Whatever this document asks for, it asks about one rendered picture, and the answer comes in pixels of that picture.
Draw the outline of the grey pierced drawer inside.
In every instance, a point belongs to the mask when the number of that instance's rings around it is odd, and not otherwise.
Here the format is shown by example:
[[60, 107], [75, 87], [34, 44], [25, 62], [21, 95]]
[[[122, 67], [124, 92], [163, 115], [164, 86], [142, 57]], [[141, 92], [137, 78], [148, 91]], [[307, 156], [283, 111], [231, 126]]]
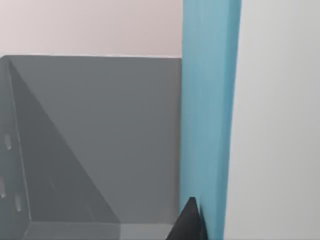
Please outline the grey pierced drawer inside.
[[0, 240], [165, 240], [181, 60], [0, 57]]

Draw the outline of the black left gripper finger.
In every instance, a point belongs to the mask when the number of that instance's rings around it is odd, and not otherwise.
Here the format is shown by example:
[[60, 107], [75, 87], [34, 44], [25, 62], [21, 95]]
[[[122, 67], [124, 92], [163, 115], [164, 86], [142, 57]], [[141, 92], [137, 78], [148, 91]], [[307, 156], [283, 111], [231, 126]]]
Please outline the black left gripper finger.
[[165, 240], [208, 240], [204, 217], [194, 196], [187, 200]]

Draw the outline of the light blue panel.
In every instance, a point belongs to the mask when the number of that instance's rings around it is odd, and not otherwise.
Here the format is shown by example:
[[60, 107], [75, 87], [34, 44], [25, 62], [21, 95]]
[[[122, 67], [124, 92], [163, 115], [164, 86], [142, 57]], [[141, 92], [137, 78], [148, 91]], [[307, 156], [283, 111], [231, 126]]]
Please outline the light blue panel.
[[242, 0], [183, 0], [180, 196], [224, 240]]

